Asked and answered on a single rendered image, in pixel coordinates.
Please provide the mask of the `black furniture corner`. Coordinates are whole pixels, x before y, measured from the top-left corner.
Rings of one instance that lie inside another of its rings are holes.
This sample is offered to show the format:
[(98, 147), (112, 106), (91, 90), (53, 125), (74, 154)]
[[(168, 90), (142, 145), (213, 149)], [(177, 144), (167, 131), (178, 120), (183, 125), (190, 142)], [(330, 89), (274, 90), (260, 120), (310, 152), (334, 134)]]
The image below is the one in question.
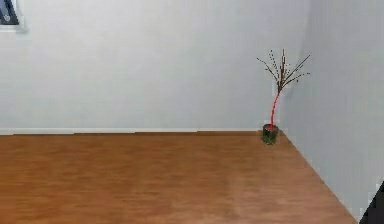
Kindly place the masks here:
[(364, 212), (359, 224), (384, 224), (384, 181)]

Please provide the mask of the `red-stemmed twig house plant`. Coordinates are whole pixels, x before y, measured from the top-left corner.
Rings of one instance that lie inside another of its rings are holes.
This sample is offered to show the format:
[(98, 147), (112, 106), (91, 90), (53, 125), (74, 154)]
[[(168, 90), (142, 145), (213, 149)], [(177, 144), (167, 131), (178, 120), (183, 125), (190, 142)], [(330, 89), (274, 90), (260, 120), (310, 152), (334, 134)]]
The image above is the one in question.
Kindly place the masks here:
[(276, 84), (276, 95), (273, 99), (272, 109), (270, 113), (270, 121), (264, 124), (262, 127), (262, 141), (267, 145), (273, 145), (276, 143), (279, 133), (279, 127), (275, 123), (275, 114), (279, 101), (279, 97), (284, 88), (290, 83), (299, 81), (299, 78), (305, 75), (309, 75), (309, 72), (302, 72), (305, 62), (310, 58), (306, 56), (301, 62), (294, 66), (293, 69), (287, 63), (286, 51), (282, 50), (280, 63), (277, 63), (274, 51), (271, 50), (268, 53), (269, 62), (258, 58), (258, 61), (265, 66), (265, 70), (269, 72)]

